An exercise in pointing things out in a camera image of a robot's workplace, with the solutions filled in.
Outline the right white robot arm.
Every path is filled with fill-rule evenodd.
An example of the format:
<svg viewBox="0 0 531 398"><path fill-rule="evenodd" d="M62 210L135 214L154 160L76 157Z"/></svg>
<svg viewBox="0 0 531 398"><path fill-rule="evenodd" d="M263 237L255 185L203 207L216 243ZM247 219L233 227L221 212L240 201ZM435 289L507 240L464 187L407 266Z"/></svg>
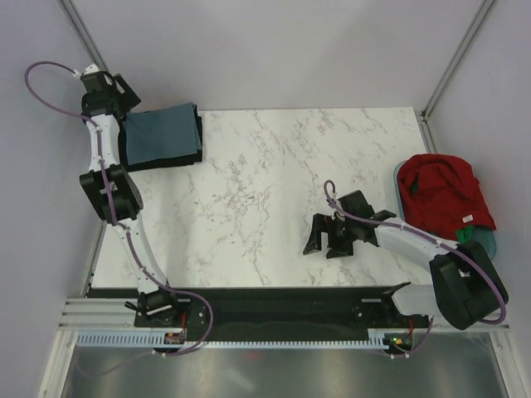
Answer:
<svg viewBox="0 0 531 398"><path fill-rule="evenodd" d="M329 259L349 257L355 242L362 241L408 259L431 276L429 284L400 284L387 291L390 299L379 311L387 325L399 326L413 315L442 317L458 330L505 320L509 295L481 243L439 238L391 211L375 211L361 191L326 199L334 212L312 216L304 255L326 248Z"/></svg>

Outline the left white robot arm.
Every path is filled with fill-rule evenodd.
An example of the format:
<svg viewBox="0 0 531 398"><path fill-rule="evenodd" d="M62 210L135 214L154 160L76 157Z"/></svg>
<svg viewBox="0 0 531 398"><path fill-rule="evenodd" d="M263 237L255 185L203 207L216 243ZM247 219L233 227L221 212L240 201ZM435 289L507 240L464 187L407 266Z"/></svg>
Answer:
<svg viewBox="0 0 531 398"><path fill-rule="evenodd" d="M80 185L97 216L119 237L137 284L135 311L137 328L186 328L188 301L178 301L170 292L168 278L159 268L147 239L139 189L120 163L119 138L125 115L140 103L139 97L121 75L111 75L92 65L80 74L85 87L81 118L90 133L89 171Z"/></svg>

